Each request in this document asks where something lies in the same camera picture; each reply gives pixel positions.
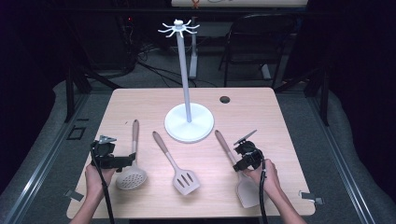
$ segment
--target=stand base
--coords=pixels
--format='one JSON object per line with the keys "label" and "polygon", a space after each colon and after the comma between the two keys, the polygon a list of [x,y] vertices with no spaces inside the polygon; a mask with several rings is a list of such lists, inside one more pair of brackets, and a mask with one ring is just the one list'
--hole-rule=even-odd
{"label": "stand base", "polygon": [[165,129],[179,142],[195,143],[207,137],[213,129],[215,120],[204,106],[190,104],[191,122],[187,122],[185,104],[172,108],[165,117]]}

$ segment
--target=table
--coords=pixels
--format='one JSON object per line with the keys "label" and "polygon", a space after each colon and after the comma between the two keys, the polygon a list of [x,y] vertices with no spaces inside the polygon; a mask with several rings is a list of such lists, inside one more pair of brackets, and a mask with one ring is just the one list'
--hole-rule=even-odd
{"label": "table", "polygon": [[[230,98],[228,104],[220,101]],[[221,131],[224,139],[239,161],[241,156],[233,150],[233,143],[257,129],[249,141],[271,159],[278,170],[283,190],[298,213],[309,216],[315,206],[299,197],[299,191],[309,192],[304,174],[296,156],[288,129],[280,111],[274,91],[270,88],[200,88],[190,89],[191,102],[204,105],[213,114],[215,126],[209,136],[194,144],[172,139],[163,121],[167,112],[183,104],[183,91],[174,89],[118,89],[108,103],[96,138],[107,135],[117,138],[115,156],[127,156],[132,149],[132,124],[139,120],[137,165],[148,174],[146,182],[134,190],[121,190],[115,186],[118,174],[113,176],[109,194],[116,218],[200,218],[200,217],[259,217],[260,206],[243,208],[236,195],[238,182],[232,162],[221,148],[214,131]],[[174,170],[152,137],[160,134],[177,165],[193,170],[201,187],[187,196],[173,186]],[[88,157],[86,165],[91,162]],[[85,194],[84,167],[76,191]],[[73,217],[82,205],[73,200],[67,216]],[[279,216],[275,206],[264,198],[267,216]],[[106,218],[106,202],[102,200],[95,218]]]}
{"label": "table", "polygon": [[[307,0],[201,0],[198,7],[305,7]],[[172,7],[193,7],[191,0],[172,0]]]}

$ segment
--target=kitchen utensil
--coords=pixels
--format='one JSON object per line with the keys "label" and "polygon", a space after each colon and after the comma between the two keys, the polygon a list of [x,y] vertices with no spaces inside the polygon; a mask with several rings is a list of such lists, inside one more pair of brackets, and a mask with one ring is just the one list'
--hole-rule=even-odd
{"label": "kitchen utensil", "polygon": [[158,146],[163,150],[163,153],[166,155],[166,158],[171,162],[172,166],[175,170],[175,176],[173,179],[173,184],[175,188],[183,195],[187,195],[191,193],[193,190],[198,189],[200,187],[200,183],[195,173],[190,170],[182,170],[180,169],[168,149],[165,146],[165,143],[161,139],[160,135],[157,132],[153,132],[152,136],[157,142]]}
{"label": "kitchen utensil", "polygon": [[[136,153],[138,133],[139,121],[136,119],[132,128],[132,153]],[[132,166],[117,177],[116,185],[119,189],[136,189],[146,181],[147,177],[146,172],[137,167],[134,160]]]}
{"label": "kitchen utensil", "polygon": [[[233,165],[235,165],[236,160],[219,130],[215,130],[215,136],[218,138],[228,157],[230,157]],[[252,178],[246,176],[242,171],[238,171],[237,173],[239,182],[236,185],[236,194],[238,195],[242,206],[244,208],[249,208],[260,204],[259,187],[256,185],[256,183],[254,183]]]}

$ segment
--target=white turner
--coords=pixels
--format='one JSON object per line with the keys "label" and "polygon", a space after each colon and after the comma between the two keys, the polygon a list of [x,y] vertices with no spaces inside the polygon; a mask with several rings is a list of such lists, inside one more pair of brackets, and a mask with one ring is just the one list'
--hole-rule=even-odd
{"label": "white turner", "polygon": [[[132,153],[136,153],[138,133],[139,121],[136,119],[132,125]],[[136,189],[146,181],[147,177],[146,172],[137,167],[134,160],[132,166],[117,177],[116,185],[119,189]]]}
{"label": "white turner", "polygon": [[183,195],[187,195],[193,190],[198,189],[200,187],[200,184],[198,178],[195,176],[195,173],[190,170],[180,169],[176,165],[160,135],[157,132],[152,132],[152,136],[154,137],[158,146],[163,150],[163,153],[165,153],[166,158],[168,158],[168,160],[172,163],[172,166],[174,167],[175,176],[173,179],[173,184],[175,188]]}
{"label": "white turner", "polygon": [[[215,135],[218,138],[222,148],[233,162],[233,165],[235,165],[236,160],[233,157],[230,148],[227,146],[227,143],[225,142],[221,132],[219,130],[215,130]],[[260,204],[259,187],[256,185],[256,183],[254,183],[253,179],[244,175],[242,171],[238,171],[237,173],[239,183],[236,186],[236,194],[238,195],[242,206],[244,208],[249,208]]]}

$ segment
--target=slotted spatula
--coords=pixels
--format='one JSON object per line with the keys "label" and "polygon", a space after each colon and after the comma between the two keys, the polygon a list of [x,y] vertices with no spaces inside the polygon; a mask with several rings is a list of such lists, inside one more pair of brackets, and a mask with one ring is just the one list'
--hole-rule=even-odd
{"label": "slotted spatula", "polygon": [[[236,160],[233,157],[230,148],[227,146],[227,143],[225,142],[221,132],[215,130],[215,136],[218,138],[225,153],[227,153],[228,157],[230,157],[233,165],[235,165]],[[244,208],[249,208],[258,205],[260,203],[259,187],[256,185],[256,183],[254,183],[253,179],[244,175],[242,171],[238,171],[237,173],[239,183],[236,185],[236,194],[238,195],[242,206]]]}
{"label": "slotted spatula", "polygon": [[152,136],[157,142],[158,146],[163,150],[163,153],[166,155],[166,158],[171,162],[172,166],[175,170],[175,176],[173,179],[173,184],[175,188],[183,195],[187,195],[191,193],[193,190],[198,189],[200,187],[200,183],[195,173],[190,170],[182,170],[180,169],[168,149],[165,146],[165,143],[161,139],[160,135],[157,132],[153,132]]}

